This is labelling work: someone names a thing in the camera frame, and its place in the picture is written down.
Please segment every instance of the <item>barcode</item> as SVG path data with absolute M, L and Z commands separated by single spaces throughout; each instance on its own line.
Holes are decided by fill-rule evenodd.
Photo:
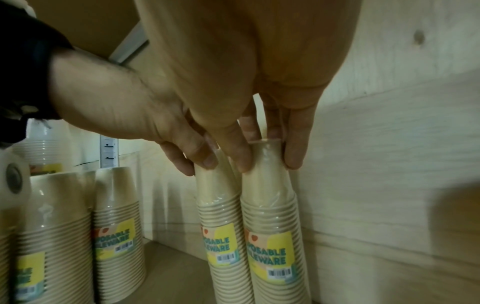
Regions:
M 291 278 L 292 268 L 282 268 L 282 269 L 269 269 L 267 268 L 268 278 L 269 279 L 286 279 Z
M 30 294 L 35 294 L 35 292 L 37 291 L 36 288 L 37 288 L 36 286 L 18 288 L 16 290 L 16 294 L 17 296 L 21 296 L 21 297 L 24 297 Z
M 128 250 L 130 247 L 132 247 L 134 245 L 134 241 L 131 240 L 131 241 L 128 241 L 126 242 L 125 244 L 122 244 L 118 247 L 115 248 L 115 253 L 119 253 L 119 252 L 122 252 L 122 251 L 125 251 L 125 250 Z
M 235 259 L 236 259 L 235 252 L 227 253 L 227 254 L 219 254 L 216 256 L 216 261 L 218 264 L 228 264 Z

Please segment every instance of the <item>yellow label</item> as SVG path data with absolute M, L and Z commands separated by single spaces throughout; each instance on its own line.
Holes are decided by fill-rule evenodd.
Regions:
M 245 230 L 250 269 L 261 279 L 278 285 L 298 278 L 291 232 L 258 234 Z
M 240 261 L 235 226 L 203 227 L 203 244 L 210 265 L 225 267 Z
M 16 262 L 17 301 L 31 301 L 44 292 L 45 252 L 22 255 Z
M 62 164 L 30 165 L 31 176 L 59 173 L 63 171 L 64 166 Z
M 135 220 L 133 218 L 119 224 L 102 227 L 93 231 L 97 260 L 117 257 L 135 247 Z

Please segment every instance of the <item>hand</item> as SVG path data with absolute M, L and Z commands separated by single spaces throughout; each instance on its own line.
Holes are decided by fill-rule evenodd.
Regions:
M 197 132 L 202 129 L 186 119 L 183 103 L 161 77 L 141 79 L 128 69 L 59 50 L 51 62 L 49 94 L 72 125 L 114 138 L 155 141 L 185 175 L 194 175 L 192 161 L 204 168 L 217 165 Z
M 361 0 L 135 0 L 150 44 L 195 120 L 241 172 L 260 136 L 260 93 L 269 137 L 301 167 L 315 110 L 353 39 Z

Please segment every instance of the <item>black sleeve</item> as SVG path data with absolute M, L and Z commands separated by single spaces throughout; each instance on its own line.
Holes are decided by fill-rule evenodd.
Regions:
M 0 148 L 25 138 L 27 119 L 59 119 L 49 101 L 52 51 L 72 48 L 58 31 L 0 0 Z

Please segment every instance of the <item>wooden wall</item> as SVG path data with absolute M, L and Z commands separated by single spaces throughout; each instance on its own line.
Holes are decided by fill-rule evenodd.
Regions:
M 478 0 L 365 0 L 291 172 L 320 303 L 480 302 L 479 29 Z M 149 47 L 129 65 L 162 73 Z M 145 236 L 205 258 L 195 180 L 137 144 Z

